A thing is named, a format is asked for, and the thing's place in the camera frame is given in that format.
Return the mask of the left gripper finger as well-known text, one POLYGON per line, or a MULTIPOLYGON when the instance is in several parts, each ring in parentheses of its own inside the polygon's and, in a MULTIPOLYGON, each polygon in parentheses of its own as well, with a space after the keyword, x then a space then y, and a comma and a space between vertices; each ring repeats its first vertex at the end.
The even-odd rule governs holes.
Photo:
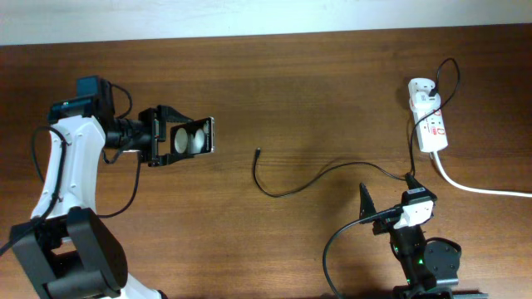
POLYGON ((179 111, 168 105, 158 105, 159 117, 161 120, 170 123, 190 123, 193 119, 181 114, 179 111))
POLYGON ((193 154, 169 153, 160 156, 160 166, 166 166, 184 159, 192 159, 193 154))

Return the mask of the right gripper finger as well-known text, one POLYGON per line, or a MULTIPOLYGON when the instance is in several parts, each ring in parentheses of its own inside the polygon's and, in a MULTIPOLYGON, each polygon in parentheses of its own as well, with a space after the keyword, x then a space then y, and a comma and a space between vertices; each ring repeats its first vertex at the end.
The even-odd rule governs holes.
POLYGON ((372 201, 372 197, 367 190, 367 186, 364 183, 359 184, 359 193, 360 193, 360 212, 359 218, 361 223, 370 223, 371 217, 377 213, 375 205, 372 201))
POLYGON ((421 187, 421 184, 415 179, 415 177, 411 173, 405 174, 405 180, 408 189, 419 189, 421 187))

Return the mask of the black smartphone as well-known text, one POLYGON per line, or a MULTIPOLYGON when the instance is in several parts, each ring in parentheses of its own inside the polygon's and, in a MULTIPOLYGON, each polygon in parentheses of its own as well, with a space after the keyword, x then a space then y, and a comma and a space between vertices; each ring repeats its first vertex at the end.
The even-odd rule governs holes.
POLYGON ((179 155, 214 152, 214 117, 194 120, 170 129, 170 152, 179 155))

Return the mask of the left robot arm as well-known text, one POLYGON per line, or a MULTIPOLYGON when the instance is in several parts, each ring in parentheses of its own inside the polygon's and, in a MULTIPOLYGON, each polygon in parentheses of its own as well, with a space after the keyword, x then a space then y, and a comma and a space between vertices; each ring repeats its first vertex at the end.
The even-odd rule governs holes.
POLYGON ((161 298, 163 292, 134 278, 126 254, 96 211, 99 163, 105 152, 133 152, 138 164, 160 167, 214 149, 212 118, 193 120, 167 105, 136 119, 117 114, 116 85, 99 77, 76 82, 75 97, 52 105, 44 185, 30 220, 14 225, 13 250, 41 298, 161 298))

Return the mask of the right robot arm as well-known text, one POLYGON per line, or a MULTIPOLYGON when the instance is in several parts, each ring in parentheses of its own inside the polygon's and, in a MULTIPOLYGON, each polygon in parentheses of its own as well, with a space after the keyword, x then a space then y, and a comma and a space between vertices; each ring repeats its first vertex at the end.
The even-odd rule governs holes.
POLYGON ((372 233, 390 236, 390 246, 406 277, 405 286, 392 289, 394 298, 452 298, 458 284, 461 246, 444 238, 426 238, 421 225, 433 217, 437 196, 412 175, 406 176, 408 190, 401 202, 378 212, 365 184, 359 185, 363 224, 372 233))

